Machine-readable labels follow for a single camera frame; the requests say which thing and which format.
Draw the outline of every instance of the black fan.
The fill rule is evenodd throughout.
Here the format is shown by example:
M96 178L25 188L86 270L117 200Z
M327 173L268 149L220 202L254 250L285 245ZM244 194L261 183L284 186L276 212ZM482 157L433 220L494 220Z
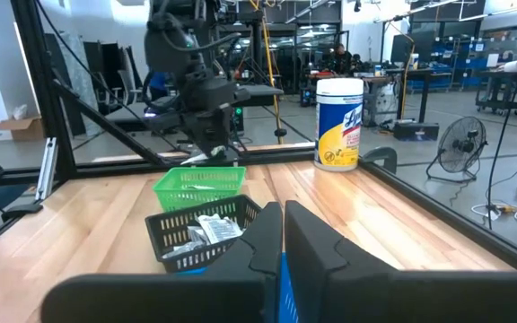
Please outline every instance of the black fan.
M480 120L465 117L452 123L444 132L438 144L438 154L426 169L428 179L447 180L455 183L465 183L476 180L476 175L468 169L480 157L486 142L486 129ZM430 168L438 161L440 166L449 173L464 172L466 179L444 179L430 175Z

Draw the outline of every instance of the black plastic basket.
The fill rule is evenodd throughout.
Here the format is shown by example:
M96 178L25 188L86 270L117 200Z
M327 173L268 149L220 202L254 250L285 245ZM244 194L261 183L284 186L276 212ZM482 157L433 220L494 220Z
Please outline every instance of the black plastic basket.
M236 238L228 239L175 257L163 258L164 254L172 251L172 247L190 242L187 226L198 225L197 217L203 214L219 214L221 218L228 216L243 229L249 227L261 210L262 208L248 196L239 195L186 209L151 215L145 219L145 222L157 261L162 262L167 273L176 273L212 264L236 241Z

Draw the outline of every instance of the disinfecting wipes canister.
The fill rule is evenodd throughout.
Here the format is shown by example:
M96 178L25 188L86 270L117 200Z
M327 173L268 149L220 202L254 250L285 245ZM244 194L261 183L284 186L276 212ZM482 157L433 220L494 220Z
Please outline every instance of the disinfecting wipes canister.
M358 164L364 83L359 79L317 82L314 163L323 170L353 170Z

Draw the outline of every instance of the blue object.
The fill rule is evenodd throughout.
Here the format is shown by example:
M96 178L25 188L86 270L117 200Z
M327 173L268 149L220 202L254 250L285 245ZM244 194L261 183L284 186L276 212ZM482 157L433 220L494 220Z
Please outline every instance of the blue object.
M286 253L280 258L280 294L278 304L279 323L298 323L298 312L294 306L293 287L291 276L286 263Z
M149 83L149 86L158 90L167 91L167 87L165 85L166 78L165 73L162 72L153 72L153 78Z
M185 272L178 272L177 275L200 275L203 274L206 271L206 267L188 270Z

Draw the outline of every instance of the green basket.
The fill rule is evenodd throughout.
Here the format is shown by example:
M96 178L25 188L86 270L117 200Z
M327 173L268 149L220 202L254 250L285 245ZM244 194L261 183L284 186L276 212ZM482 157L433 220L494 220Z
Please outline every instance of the green basket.
M163 210L179 210L237 195L246 171L244 167L176 167L153 186L153 191Z

